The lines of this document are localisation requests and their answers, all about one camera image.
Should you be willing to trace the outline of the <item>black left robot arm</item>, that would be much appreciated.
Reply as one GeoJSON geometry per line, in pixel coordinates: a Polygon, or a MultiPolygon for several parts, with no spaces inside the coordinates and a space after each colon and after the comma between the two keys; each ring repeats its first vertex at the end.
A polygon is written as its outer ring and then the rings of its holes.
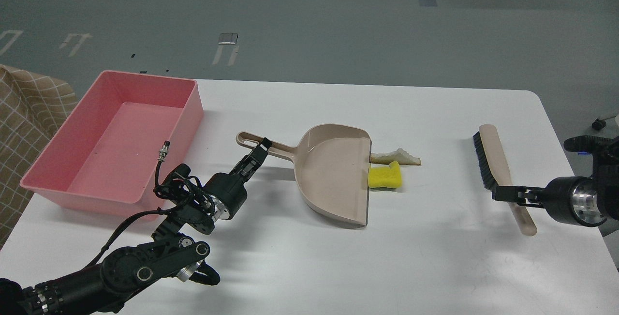
{"type": "Polygon", "coordinates": [[[217,173],[207,183],[191,175],[186,164],[159,180],[161,166],[169,151],[169,141],[159,151],[153,192],[173,203],[170,209],[157,208],[133,214],[111,234],[100,252],[81,270],[31,286],[7,278],[1,280],[3,315],[90,315],[118,313],[130,299],[162,278],[178,278],[202,285],[217,285],[221,278],[205,259],[211,248],[181,233],[190,225],[199,233],[210,234],[218,220],[230,220],[245,203],[245,183],[263,165],[272,141],[262,138],[228,173],[217,173]],[[139,218],[164,216],[152,234],[152,242],[135,247],[110,247],[139,218]]]}

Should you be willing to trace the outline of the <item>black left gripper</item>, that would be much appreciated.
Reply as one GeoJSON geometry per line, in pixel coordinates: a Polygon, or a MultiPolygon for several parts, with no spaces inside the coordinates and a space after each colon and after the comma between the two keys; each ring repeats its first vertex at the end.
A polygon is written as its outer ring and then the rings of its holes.
{"type": "Polygon", "coordinates": [[[216,173],[203,186],[203,192],[215,204],[215,219],[230,220],[234,218],[247,198],[245,183],[263,165],[271,147],[272,141],[263,138],[249,154],[234,166],[229,174],[216,173]]]}

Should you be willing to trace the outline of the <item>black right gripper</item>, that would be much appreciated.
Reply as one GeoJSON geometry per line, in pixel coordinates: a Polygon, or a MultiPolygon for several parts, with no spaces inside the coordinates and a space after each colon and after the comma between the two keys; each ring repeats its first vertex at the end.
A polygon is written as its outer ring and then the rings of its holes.
{"type": "Polygon", "coordinates": [[[498,185],[492,190],[492,199],[544,208],[553,220],[569,225],[598,227],[607,221],[598,207],[597,190],[590,178],[555,178],[545,188],[498,185]]]}

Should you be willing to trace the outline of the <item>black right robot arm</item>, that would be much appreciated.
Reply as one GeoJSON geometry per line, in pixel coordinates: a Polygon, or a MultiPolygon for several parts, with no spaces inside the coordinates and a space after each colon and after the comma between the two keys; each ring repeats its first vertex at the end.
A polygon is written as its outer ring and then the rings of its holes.
{"type": "Polygon", "coordinates": [[[579,135],[566,139],[566,151],[591,155],[592,174],[555,178],[546,187],[513,184],[495,125],[481,125],[472,139],[484,187],[493,200],[508,204],[522,234],[537,233],[528,208],[543,209],[556,222],[575,226],[598,227],[618,220],[617,138],[579,135]]]}

